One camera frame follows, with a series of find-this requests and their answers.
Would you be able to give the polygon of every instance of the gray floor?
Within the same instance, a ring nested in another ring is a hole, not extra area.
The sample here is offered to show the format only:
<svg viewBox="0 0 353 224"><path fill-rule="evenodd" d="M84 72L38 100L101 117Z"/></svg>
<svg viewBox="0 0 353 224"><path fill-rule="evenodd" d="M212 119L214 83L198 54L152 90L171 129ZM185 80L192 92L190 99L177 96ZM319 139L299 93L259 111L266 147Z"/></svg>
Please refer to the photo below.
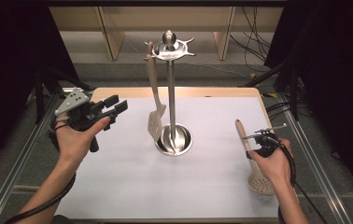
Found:
<svg viewBox="0 0 353 224"><path fill-rule="evenodd" d="M94 87L109 86L149 86L146 67L143 61L146 46L145 41L158 42L162 32L159 33L127 33L119 58L111 62L108 59L103 37L100 33L63 33L65 45L67 46L71 59L83 82ZM176 84L180 86L243 86L249 81L251 74L259 76L262 72L253 71L251 68L265 71L267 68L261 66L262 61L252 54L247 54L235 42L231 41L228 48L226 61L219 61L217 50L210 33L181 33L177 34L179 39L187 40L195 37L190 43L190 52L197 56L187 56L176 63ZM241 43L247 43L243 34L233 34ZM272 34L262 34L265 39L271 41ZM165 86L165 68L159 64L159 83ZM257 88L262 93L272 93L274 78L269 78ZM265 106L279 103L279 98L263 97ZM281 111L269 112L273 126L288 123L285 114L274 116ZM316 121L307 104L299 104L299 124L315 154L320 161L322 169L332 183L332 187L342 202L346 213L353 223L353 176L341 161L331 156L332 144L322 131L321 125ZM31 100L26 110L16 123L14 132L10 134L7 145L0 150L0 186L7 179L7 175L21 149L24 148L30 131L35 127L35 101ZM309 198L314 202L320 213L328 223L338 223L332 211L332 206L327 200L321 185L318 183L314 172L304 154L297 137L291 128L279 129L278 136L288 138L292 143L294 158L297 166L297 182L305 190ZM46 137L46 130L42 130L35 140L35 148L26 162L14 190L0 214L0 223L8 217L13 216L20 207L35 192L40 183L51 170L57 160L57 152L53 149L51 142ZM311 223L321 223L313 207L308 203L303 194L297 190L299 200Z"/></svg>

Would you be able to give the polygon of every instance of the person's right hand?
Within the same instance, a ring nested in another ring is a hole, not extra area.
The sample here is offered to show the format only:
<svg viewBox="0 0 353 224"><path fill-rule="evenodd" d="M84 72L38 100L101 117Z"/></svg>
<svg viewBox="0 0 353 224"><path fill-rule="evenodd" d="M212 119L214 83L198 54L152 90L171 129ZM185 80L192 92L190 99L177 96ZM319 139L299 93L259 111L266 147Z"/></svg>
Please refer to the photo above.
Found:
<svg viewBox="0 0 353 224"><path fill-rule="evenodd" d="M280 144L285 145L289 153L291 153L290 141L287 139L279 138ZM290 168L288 159L281 148L277 148L273 154L264 158L257 152L250 150L249 155L254 160L261 173L274 185L279 182L290 182Z"/></svg>

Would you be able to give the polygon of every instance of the table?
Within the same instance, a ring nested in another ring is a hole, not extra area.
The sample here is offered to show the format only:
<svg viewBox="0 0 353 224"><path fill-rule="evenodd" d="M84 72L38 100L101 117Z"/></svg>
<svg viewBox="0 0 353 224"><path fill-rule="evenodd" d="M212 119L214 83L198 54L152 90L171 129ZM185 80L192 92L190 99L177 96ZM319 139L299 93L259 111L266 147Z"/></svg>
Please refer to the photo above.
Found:
<svg viewBox="0 0 353 224"><path fill-rule="evenodd" d="M240 119L247 135L271 127L256 89L176 88L176 122L193 134L191 149L177 157L160 153L147 131L151 88L100 88L92 100L113 94L129 108L97 134L100 150L80 165L57 214L103 222L276 221L275 195L247 185L251 166L234 125ZM160 88L167 105L166 94Z"/></svg>

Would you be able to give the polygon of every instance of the round metal base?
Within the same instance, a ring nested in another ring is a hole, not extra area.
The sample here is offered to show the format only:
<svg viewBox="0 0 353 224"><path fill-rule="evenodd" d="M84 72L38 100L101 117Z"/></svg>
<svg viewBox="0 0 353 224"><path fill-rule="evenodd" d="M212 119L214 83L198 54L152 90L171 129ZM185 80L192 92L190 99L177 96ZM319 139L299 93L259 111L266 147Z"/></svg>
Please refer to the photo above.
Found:
<svg viewBox="0 0 353 224"><path fill-rule="evenodd" d="M162 127L162 135L159 140L155 142L156 148L167 156L180 156L189 151L192 144L193 135L191 131L181 124L176 124L176 139L174 142L171 139L170 124Z"/></svg>

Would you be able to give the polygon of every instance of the metal utensil stand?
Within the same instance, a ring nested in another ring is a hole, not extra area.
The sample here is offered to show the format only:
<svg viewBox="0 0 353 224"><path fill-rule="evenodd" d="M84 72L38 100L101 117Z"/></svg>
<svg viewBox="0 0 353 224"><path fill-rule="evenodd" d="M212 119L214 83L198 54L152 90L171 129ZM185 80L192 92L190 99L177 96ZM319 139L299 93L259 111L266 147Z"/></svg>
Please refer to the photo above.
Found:
<svg viewBox="0 0 353 224"><path fill-rule="evenodd" d="M193 143L191 131L176 123L176 97L175 97L175 75L174 60L185 55L194 54L188 52L188 41L181 41L171 31L167 31L162 36L162 42L153 46L153 57L166 61L168 72L168 98L170 110L170 124L162 127L162 135L157 142L156 148L167 156L179 156L186 153Z"/></svg>

